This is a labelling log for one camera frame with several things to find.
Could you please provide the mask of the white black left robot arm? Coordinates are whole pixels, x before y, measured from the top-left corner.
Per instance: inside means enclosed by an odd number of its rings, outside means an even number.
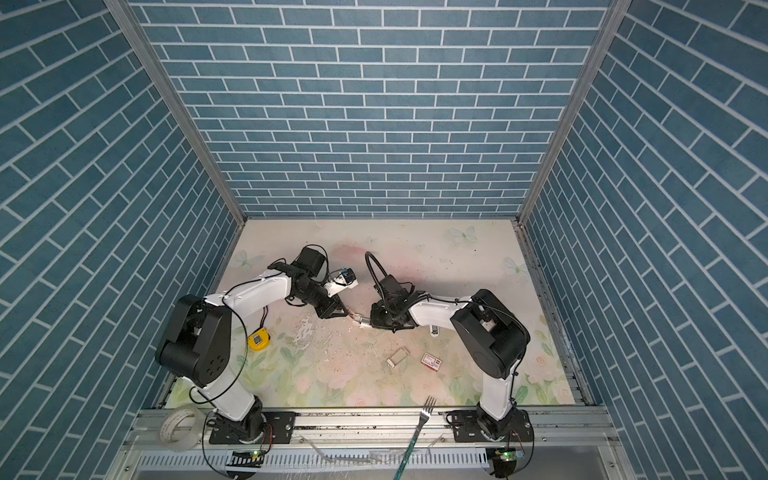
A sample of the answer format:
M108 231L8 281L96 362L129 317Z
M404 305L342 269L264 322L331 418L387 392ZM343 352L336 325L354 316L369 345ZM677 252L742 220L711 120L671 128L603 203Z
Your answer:
M293 261L278 259L223 293L177 300L156 347L156 362L191 381L219 416L242 422L257 405L240 380L248 338L262 329L262 321L252 317L283 301L309 306L320 319L345 317L349 311L339 293L356 285L351 268L332 270L325 249L309 244Z

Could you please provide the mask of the white staple box tray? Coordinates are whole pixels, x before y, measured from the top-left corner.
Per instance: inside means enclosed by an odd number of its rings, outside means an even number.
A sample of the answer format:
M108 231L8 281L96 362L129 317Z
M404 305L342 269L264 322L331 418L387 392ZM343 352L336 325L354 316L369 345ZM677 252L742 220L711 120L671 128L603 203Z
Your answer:
M408 351L408 349L405 347L400 347L387 358L386 363L390 368L395 368L404 360L406 360L409 356L410 356L410 352Z

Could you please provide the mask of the red white staple box sleeve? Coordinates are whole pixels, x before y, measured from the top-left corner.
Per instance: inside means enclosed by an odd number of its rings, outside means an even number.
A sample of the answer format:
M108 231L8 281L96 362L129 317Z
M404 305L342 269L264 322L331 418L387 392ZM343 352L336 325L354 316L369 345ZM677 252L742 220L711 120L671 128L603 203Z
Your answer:
M430 353L425 353L420 363L432 371L437 372L440 369L442 361Z

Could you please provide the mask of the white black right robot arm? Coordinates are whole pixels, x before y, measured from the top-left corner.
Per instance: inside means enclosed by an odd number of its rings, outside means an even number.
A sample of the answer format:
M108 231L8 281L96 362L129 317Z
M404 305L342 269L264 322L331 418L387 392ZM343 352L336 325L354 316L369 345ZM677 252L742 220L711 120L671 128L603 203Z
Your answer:
M487 289L469 297L438 298L405 288L370 252L365 263L380 295L371 306L370 327L392 332L419 327L455 331L483 373L476 408L480 431L491 441L532 441L528 414L517 408L513 397L517 368L531 340L523 323Z

